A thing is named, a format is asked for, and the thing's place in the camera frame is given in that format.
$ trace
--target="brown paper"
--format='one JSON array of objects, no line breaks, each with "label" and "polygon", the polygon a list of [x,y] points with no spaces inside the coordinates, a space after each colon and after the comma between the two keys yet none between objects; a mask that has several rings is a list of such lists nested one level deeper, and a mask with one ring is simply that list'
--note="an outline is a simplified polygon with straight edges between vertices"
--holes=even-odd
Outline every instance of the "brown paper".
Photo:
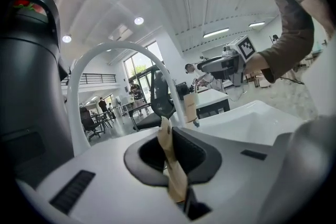
[{"label": "brown paper", "polygon": [[157,133],[157,139],[166,156],[166,164],[169,174],[169,195],[175,202],[184,201],[188,187],[188,179],[175,157],[172,128],[169,120],[165,117],[162,117],[161,128]]},{"label": "brown paper", "polygon": [[195,94],[190,93],[185,95],[183,98],[184,98],[185,114],[187,117],[186,123],[193,122],[194,120],[197,119]]}]

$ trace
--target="recessed light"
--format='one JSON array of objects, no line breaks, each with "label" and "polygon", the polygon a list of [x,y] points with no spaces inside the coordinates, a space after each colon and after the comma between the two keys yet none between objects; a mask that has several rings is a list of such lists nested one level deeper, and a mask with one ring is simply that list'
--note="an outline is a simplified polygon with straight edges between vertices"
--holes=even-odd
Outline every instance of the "recessed light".
[{"label": "recessed light", "polygon": [[71,39],[71,36],[66,35],[66,36],[62,37],[62,40],[65,43],[69,43],[69,42],[71,42],[72,39]]},{"label": "recessed light", "polygon": [[254,27],[254,26],[259,26],[259,25],[264,25],[265,22],[259,22],[259,23],[253,23],[253,24],[250,24],[249,27]]},{"label": "recessed light", "polygon": [[223,32],[227,32],[227,31],[229,31],[229,28],[225,28],[225,29],[222,29],[222,30],[218,30],[218,31],[215,31],[215,32],[212,32],[212,33],[205,34],[203,36],[203,38],[207,38],[207,37],[217,35],[217,34],[220,34],[220,33],[223,33]]},{"label": "recessed light", "polygon": [[143,18],[142,17],[138,17],[134,20],[134,23],[136,25],[142,25],[143,24]]}]

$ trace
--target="cable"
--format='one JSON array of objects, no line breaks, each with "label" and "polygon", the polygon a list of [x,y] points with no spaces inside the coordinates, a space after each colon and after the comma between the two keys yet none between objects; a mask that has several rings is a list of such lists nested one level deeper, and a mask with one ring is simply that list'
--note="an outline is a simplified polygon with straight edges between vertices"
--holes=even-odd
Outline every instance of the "cable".
[{"label": "cable", "polygon": [[240,94],[240,96],[238,97],[237,100],[232,100],[232,99],[229,97],[229,99],[230,99],[232,102],[237,102],[237,101],[240,99],[240,97],[242,97],[243,93],[246,92],[246,91],[244,90],[244,85],[242,85],[242,87],[243,87],[243,90],[241,91],[242,93]]},{"label": "cable", "polygon": [[297,84],[300,84],[300,85],[304,85],[303,82],[298,81],[298,80],[292,80],[292,79],[288,79],[288,78],[284,78],[284,77],[280,77],[280,79],[287,79],[287,80],[290,80],[291,82],[294,82],[294,83],[297,83]]}]

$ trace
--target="hand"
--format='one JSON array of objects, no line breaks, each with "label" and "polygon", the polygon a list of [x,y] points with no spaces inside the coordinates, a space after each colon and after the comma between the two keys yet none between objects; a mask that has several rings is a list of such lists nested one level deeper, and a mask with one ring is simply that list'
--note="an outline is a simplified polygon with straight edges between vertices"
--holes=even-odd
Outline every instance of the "hand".
[{"label": "hand", "polygon": [[251,59],[246,63],[244,70],[244,75],[251,74],[255,71],[260,71],[261,69],[269,68],[268,63],[261,54],[254,54]]}]

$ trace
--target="office chair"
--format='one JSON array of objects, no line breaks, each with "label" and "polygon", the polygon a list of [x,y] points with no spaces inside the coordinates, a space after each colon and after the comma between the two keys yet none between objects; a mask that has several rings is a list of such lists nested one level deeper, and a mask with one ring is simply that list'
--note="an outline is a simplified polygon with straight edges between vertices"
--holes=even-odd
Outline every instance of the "office chair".
[{"label": "office chair", "polygon": [[162,72],[158,67],[153,67],[151,75],[151,108],[154,113],[137,123],[139,130],[161,126],[161,116],[169,119],[175,112],[175,106],[170,100],[168,84]]},{"label": "office chair", "polygon": [[88,111],[87,108],[80,108],[79,112],[80,112],[80,119],[83,124],[84,130],[88,132],[91,132],[91,131],[93,132],[93,134],[91,134],[88,138],[89,142],[91,141],[91,138],[94,137],[95,135],[100,138],[99,133],[102,133],[102,132],[105,133],[105,130],[104,131],[102,130],[100,132],[96,131],[96,128],[101,124],[101,122],[97,120],[97,122],[95,123],[93,119],[91,118],[90,111]]}]

